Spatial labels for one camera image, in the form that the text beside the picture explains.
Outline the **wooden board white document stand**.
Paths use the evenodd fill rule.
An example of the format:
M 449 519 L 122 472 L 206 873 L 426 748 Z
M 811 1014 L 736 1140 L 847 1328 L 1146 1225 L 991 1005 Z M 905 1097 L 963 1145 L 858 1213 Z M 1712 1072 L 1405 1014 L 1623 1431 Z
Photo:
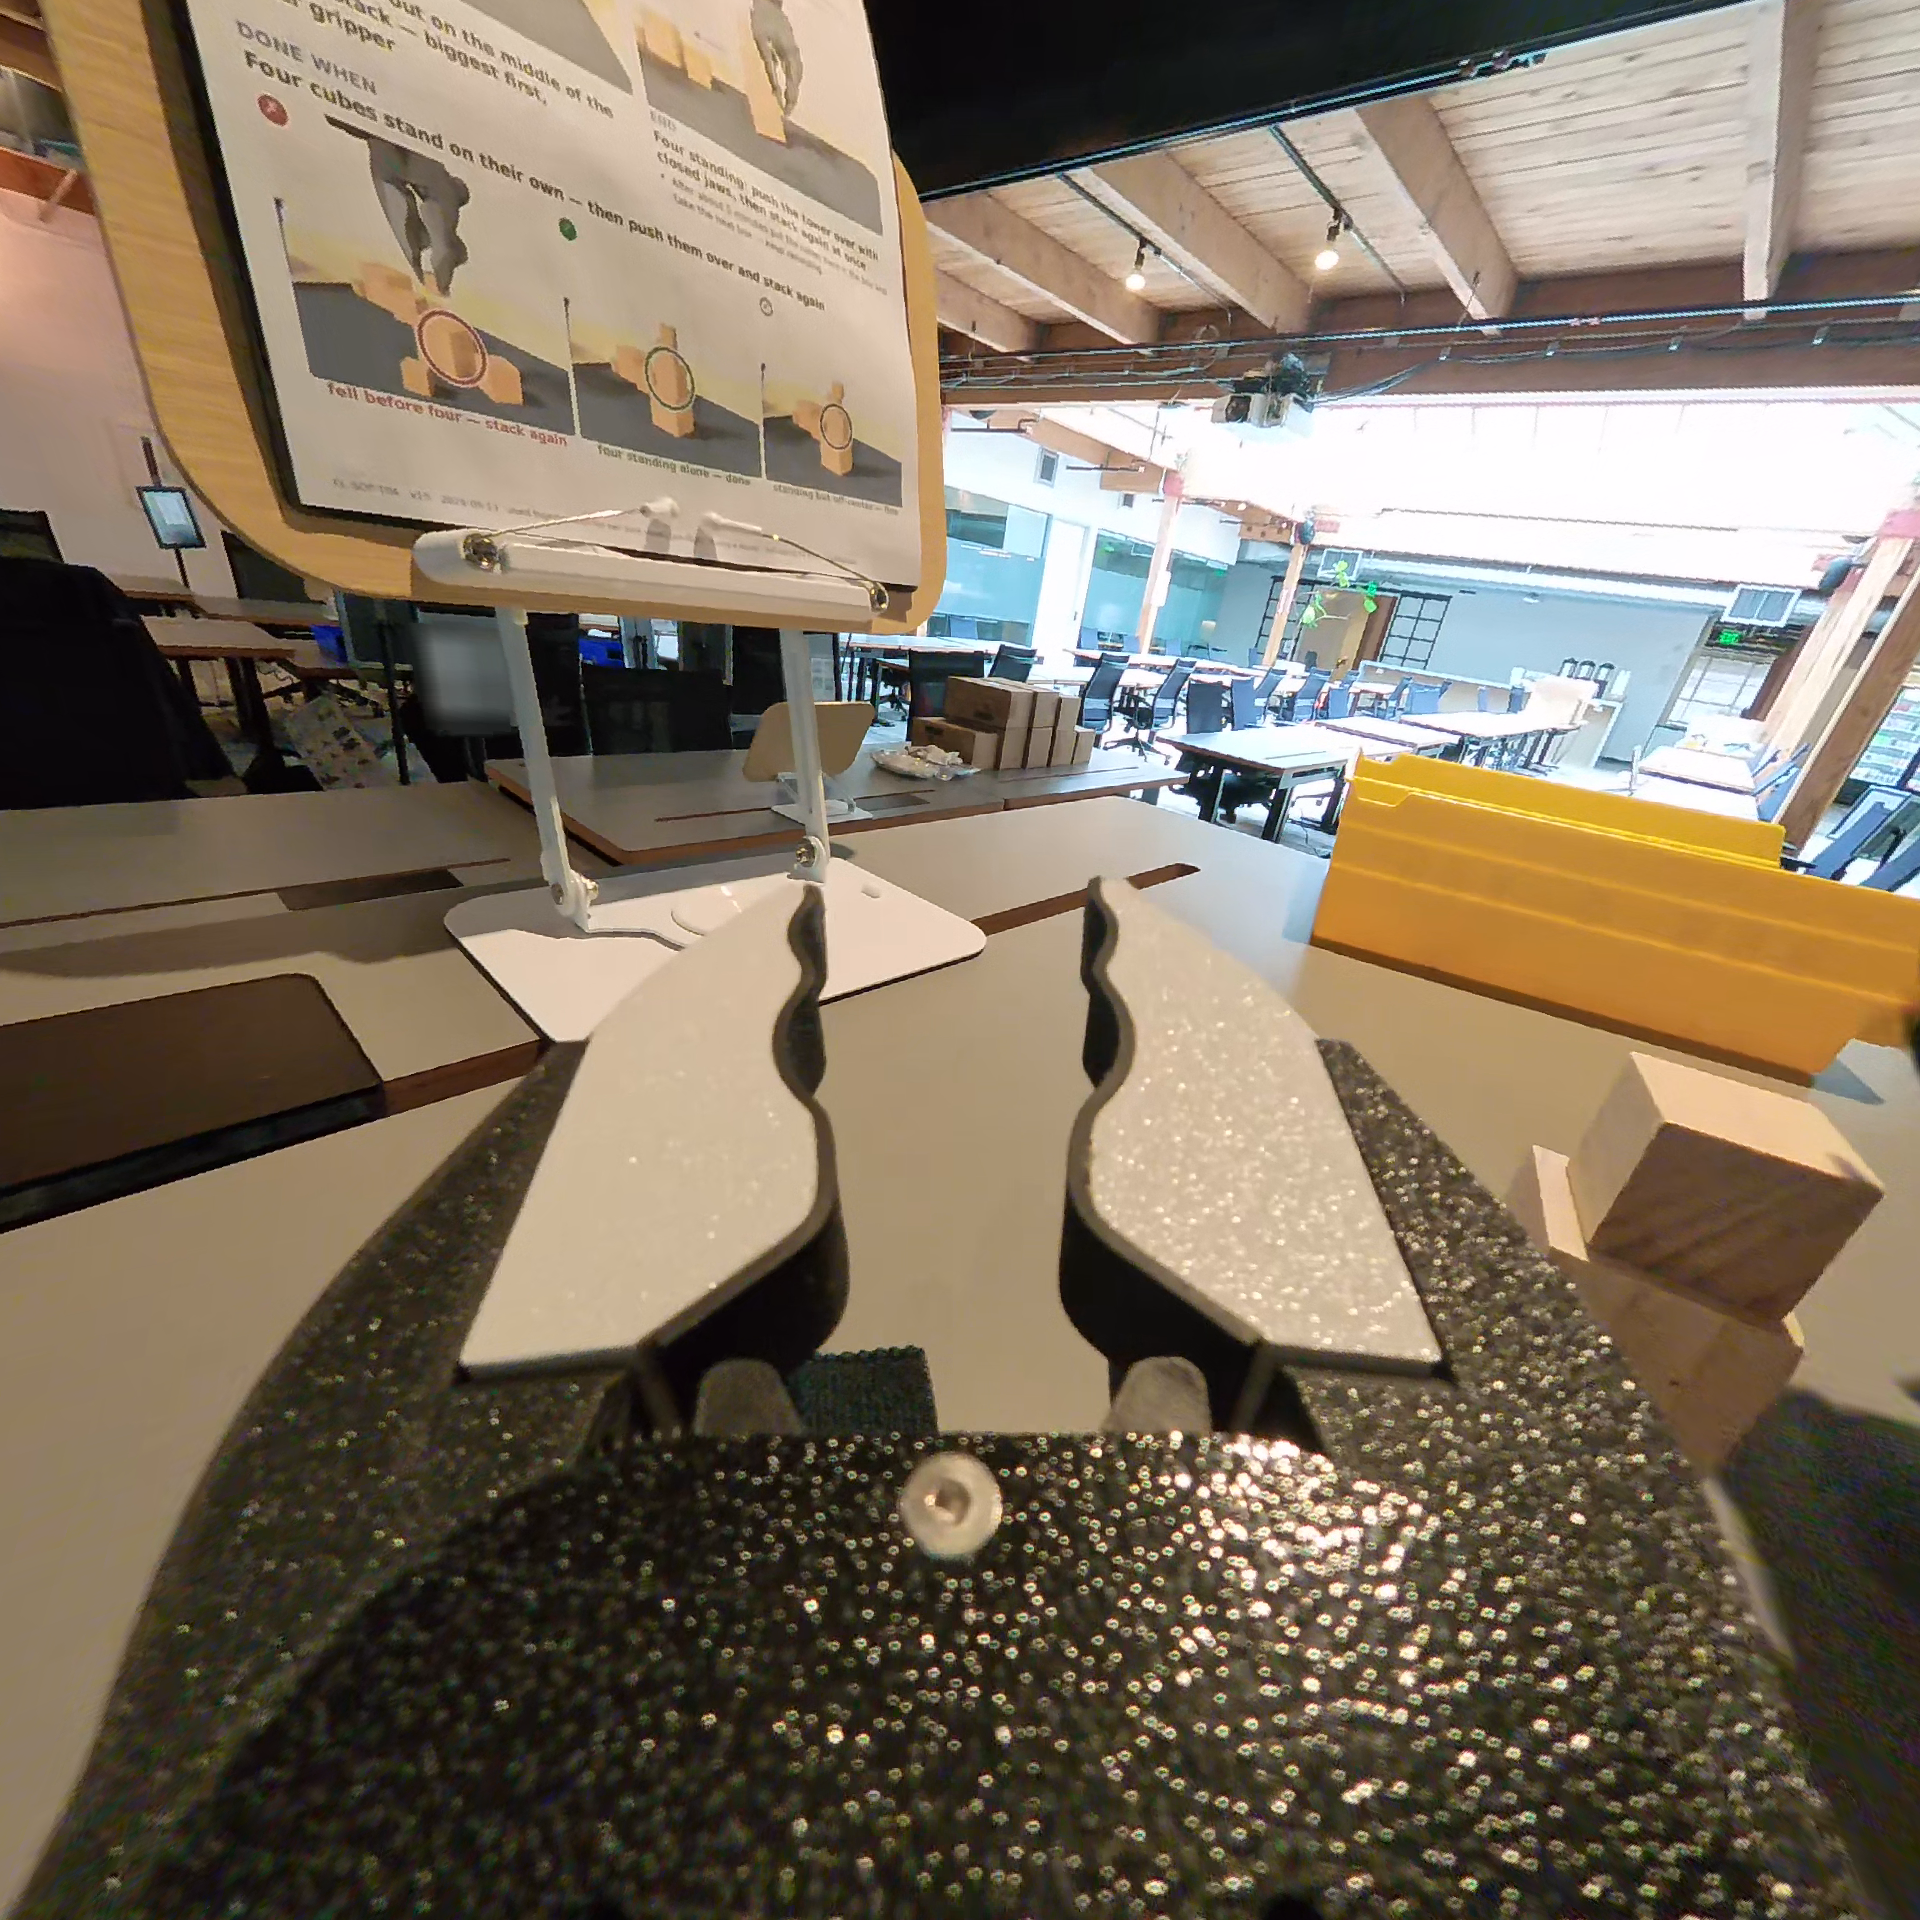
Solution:
M 777 880 L 826 889 L 824 998 L 843 998 L 982 952 L 953 912 L 830 853 L 824 777 L 806 751 L 807 821 L 770 854 L 592 880 L 571 861 L 539 712 L 526 615 L 578 609 L 781 629 L 784 699 L 802 715 L 814 633 L 905 631 L 944 573 L 937 317 L 929 229 L 893 136 L 909 334 L 917 382 L 922 576 L 893 587 L 818 566 L 736 566 L 543 527 L 337 516 L 297 505 L 274 419 L 217 143 L 182 5 L 41 5 L 80 135 L 104 237 L 162 444 L 210 511 L 314 583 L 381 599 L 486 608 L 502 635 L 512 724 L 539 833 L 543 880 L 449 912 L 453 941 L 549 1040 L 584 1040 L 640 980 L 733 924 Z

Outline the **light wooden cube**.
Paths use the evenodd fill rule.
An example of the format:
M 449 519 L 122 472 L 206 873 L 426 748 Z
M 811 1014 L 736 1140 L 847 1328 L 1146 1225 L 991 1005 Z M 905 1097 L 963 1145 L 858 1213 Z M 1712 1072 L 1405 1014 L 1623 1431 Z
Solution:
M 1823 1279 L 1885 1197 L 1830 1115 L 1632 1052 L 1568 1159 L 1590 1251 L 1767 1324 Z
M 1807 1352 L 1797 1318 L 1751 1324 L 1593 1254 L 1578 1223 L 1568 1157 L 1545 1145 L 1530 1150 L 1506 1204 L 1614 1339 L 1677 1445 L 1702 1472 L 1719 1473 L 1797 1373 Z

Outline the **small screen on pole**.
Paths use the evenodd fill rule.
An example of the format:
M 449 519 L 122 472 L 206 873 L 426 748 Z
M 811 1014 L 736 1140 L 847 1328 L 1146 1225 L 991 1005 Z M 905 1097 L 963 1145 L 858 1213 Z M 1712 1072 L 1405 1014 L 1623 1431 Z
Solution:
M 194 573 L 187 558 L 202 555 L 209 548 L 199 509 L 187 489 L 162 470 L 159 441 L 149 433 L 135 433 L 135 446 L 135 503 L 151 527 L 155 545 L 177 566 L 182 590 L 192 592 Z

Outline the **black overhead panel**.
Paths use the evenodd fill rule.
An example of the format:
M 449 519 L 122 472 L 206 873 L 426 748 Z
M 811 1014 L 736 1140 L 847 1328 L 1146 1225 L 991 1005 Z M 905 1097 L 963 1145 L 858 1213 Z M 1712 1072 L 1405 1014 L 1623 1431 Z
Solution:
M 869 1 L 926 201 L 1495 75 L 1721 1 Z

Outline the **black office chair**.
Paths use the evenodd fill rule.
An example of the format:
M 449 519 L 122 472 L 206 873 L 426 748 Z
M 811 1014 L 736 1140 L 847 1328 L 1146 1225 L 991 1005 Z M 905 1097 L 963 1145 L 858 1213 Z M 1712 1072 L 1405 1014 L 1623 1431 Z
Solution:
M 98 568 L 2 558 L 2 808 L 192 800 L 231 774 L 199 701 Z

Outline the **grey background table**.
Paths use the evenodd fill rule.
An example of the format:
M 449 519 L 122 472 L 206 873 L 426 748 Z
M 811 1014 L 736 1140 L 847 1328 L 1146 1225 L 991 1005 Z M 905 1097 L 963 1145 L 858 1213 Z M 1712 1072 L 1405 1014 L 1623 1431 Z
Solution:
M 792 845 L 801 832 L 777 811 L 783 785 L 745 777 L 744 751 L 561 757 L 551 766 L 568 839 L 619 869 Z M 1162 757 L 1095 751 L 1066 768 L 922 781 L 887 773 L 872 751 L 863 751 L 833 781 L 833 791 L 854 807 L 850 816 L 833 822 L 833 833 L 1071 800 L 1157 796 L 1178 780 L 1178 768 Z

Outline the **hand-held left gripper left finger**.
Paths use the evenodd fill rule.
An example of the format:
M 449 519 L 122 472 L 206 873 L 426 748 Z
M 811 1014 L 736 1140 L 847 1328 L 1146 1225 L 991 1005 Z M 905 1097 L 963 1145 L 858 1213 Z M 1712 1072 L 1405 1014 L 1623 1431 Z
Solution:
M 471 1381 L 722 1359 L 792 1375 L 849 1307 L 826 889 L 777 880 L 584 1045 L 461 1352 Z

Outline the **black desk pad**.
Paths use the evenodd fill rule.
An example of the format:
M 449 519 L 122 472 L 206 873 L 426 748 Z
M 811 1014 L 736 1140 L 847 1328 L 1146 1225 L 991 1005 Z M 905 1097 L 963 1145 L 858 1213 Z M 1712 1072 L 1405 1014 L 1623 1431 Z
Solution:
M 2 1028 L 2 1227 L 251 1161 L 390 1111 L 310 974 L 128 998 Z

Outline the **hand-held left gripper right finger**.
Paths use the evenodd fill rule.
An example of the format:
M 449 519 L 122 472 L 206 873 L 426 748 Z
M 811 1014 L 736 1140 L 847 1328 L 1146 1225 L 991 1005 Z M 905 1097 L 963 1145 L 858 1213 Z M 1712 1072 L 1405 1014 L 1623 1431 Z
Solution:
M 1217 1425 L 1286 1369 L 1433 1381 L 1445 1349 L 1329 1056 L 1280 988 L 1123 878 L 1089 885 L 1089 1094 L 1059 1291 L 1121 1384 L 1181 1359 Z

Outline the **small wooden tablet stand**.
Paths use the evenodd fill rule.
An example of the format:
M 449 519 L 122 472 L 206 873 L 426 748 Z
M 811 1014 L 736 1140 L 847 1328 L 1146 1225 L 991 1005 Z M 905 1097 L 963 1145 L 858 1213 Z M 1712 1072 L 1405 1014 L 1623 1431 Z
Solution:
M 809 764 L 824 777 L 824 816 L 833 824 L 849 822 L 859 807 L 847 800 L 835 781 L 855 764 L 874 723 L 875 705 L 867 701 L 814 704 L 802 715 L 797 715 L 787 701 L 770 704 L 753 733 L 742 777 L 773 785 L 773 813 L 802 824 L 809 800 L 801 774 L 806 751 L 809 751 Z

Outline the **ceiling projector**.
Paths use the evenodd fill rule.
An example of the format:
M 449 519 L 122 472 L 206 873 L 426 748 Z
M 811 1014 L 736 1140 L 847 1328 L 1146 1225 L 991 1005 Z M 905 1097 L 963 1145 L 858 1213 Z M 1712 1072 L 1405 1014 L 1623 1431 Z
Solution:
M 1256 372 L 1238 374 L 1213 403 L 1207 419 L 1242 436 L 1299 436 L 1312 424 L 1327 372 L 1327 358 L 1312 361 L 1297 351 L 1280 351 Z

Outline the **stack of cardboard boxes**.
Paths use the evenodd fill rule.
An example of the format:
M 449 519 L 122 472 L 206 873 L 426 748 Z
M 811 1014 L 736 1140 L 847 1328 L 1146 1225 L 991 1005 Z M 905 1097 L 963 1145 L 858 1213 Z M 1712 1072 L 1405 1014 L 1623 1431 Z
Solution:
M 947 751 L 982 773 L 1081 766 L 1101 732 L 1087 727 L 1083 699 L 1008 678 L 949 677 L 944 705 L 909 723 L 909 742 Z

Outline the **yellow plastic bin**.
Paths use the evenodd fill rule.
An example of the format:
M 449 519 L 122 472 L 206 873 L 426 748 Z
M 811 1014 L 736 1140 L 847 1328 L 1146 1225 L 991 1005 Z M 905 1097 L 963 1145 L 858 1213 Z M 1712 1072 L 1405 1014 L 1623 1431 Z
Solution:
M 1776 822 L 1362 758 L 1312 941 L 1808 1083 L 1903 1047 L 1918 902 L 1783 864 Z

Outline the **wooden office table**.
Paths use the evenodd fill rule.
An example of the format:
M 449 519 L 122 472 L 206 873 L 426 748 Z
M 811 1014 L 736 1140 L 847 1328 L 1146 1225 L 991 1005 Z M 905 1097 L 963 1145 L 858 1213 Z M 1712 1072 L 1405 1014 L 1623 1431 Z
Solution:
M 1259 836 L 1278 843 L 1297 796 L 1305 785 L 1329 788 L 1329 819 L 1338 816 L 1344 788 L 1360 761 L 1360 742 L 1330 727 L 1251 727 L 1213 733 L 1160 733 L 1154 751 L 1175 768 L 1175 784 L 1197 803 L 1206 824 L 1223 824 L 1229 784 L 1256 784 L 1266 797 Z

